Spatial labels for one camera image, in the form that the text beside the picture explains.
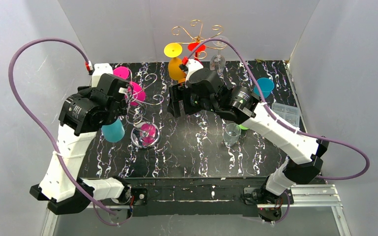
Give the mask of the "blue wine glass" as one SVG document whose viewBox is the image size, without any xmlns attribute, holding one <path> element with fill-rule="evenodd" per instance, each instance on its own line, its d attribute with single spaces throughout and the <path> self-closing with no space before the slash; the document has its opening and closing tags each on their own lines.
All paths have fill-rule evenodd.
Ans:
<svg viewBox="0 0 378 236">
<path fill-rule="evenodd" d="M 267 98 L 275 87 L 274 82 L 269 78 L 259 78 L 256 82 L 261 88 L 264 98 Z"/>
</svg>

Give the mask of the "green wine glass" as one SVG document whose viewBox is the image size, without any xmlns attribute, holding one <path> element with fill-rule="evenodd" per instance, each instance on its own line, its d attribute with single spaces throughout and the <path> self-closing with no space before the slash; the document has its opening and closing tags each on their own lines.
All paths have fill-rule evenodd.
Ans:
<svg viewBox="0 0 378 236">
<path fill-rule="evenodd" d="M 247 128 L 247 127 L 244 127 L 244 126 L 243 126 L 243 125 L 241 125 L 241 124 L 239 124 L 238 126 L 240 127 L 240 129 L 241 129 L 241 130 L 249 130 L 249 128 Z"/>
</svg>

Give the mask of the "clear ribbed wine glass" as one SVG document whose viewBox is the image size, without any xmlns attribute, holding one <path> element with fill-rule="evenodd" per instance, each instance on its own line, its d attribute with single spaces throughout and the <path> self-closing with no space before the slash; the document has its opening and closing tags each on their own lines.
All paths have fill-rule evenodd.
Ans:
<svg viewBox="0 0 378 236">
<path fill-rule="evenodd" d="M 229 123 L 226 125 L 223 131 L 223 142 L 225 146 L 231 147 L 237 143 L 239 136 L 241 135 L 241 128 L 236 123 Z"/>
</svg>

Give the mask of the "teal wine glass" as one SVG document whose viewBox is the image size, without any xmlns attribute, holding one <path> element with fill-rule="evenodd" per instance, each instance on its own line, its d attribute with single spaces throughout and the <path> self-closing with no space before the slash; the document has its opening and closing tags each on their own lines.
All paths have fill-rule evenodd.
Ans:
<svg viewBox="0 0 378 236">
<path fill-rule="evenodd" d="M 125 130 L 120 119 L 117 119 L 110 125 L 102 126 L 101 132 L 106 141 L 111 143 L 119 142 L 125 135 Z"/>
</svg>

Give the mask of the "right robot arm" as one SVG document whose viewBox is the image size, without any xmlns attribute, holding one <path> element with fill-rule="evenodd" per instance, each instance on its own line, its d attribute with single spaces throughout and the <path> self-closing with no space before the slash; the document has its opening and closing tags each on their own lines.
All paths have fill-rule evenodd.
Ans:
<svg viewBox="0 0 378 236">
<path fill-rule="evenodd" d="M 201 68 L 193 72 L 184 83 L 169 87 L 167 110 L 180 117 L 180 102 L 186 115 L 201 110 L 213 112 L 221 119 L 241 124 L 260 134 L 288 155 L 288 159 L 270 174 L 256 195 L 249 195 L 251 204 L 277 200 L 295 184 L 308 184 L 320 173 L 322 155 L 328 142 L 301 135 L 286 123 L 248 87 L 228 88 L 216 71 Z"/>
</svg>

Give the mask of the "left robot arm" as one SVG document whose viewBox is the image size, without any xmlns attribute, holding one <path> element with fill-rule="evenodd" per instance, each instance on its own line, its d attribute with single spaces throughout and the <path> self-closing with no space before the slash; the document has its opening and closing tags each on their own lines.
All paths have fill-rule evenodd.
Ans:
<svg viewBox="0 0 378 236">
<path fill-rule="evenodd" d="M 127 112 L 130 82 L 104 73 L 96 87 L 78 87 L 63 103 L 55 150 L 43 180 L 30 188 L 39 201 L 47 201 L 55 215 L 80 213 L 92 200 L 115 199 L 127 204 L 131 185 L 121 177 L 86 179 L 78 177 L 86 151 L 103 126 Z"/>
</svg>

